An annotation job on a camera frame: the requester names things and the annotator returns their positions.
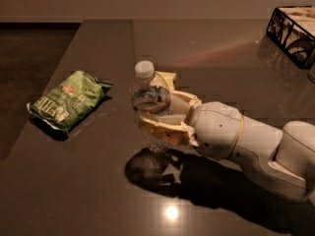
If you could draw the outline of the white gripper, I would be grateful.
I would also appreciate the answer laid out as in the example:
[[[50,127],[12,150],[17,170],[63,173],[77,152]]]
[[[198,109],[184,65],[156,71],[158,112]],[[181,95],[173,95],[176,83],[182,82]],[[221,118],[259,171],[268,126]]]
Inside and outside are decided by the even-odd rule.
[[[243,127],[242,114],[218,101],[202,104],[201,99],[188,92],[174,90],[170,96],[172,113],[182,115],[140,116],[139,128],[173,146],[191,145],[202,156],[215,160],[228,158]],[[184,115],[193,112],[187,125]]]

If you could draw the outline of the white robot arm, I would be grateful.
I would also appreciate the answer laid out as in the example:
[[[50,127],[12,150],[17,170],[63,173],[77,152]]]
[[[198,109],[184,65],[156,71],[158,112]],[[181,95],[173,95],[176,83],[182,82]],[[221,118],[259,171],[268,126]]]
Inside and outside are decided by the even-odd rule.
[[[315,190],[315,126],[291,121],[277,129],[238,109],[192,94],[152,87],[132,97],[142,130],[173,146],[237,164],[252,182],[295,202]]]

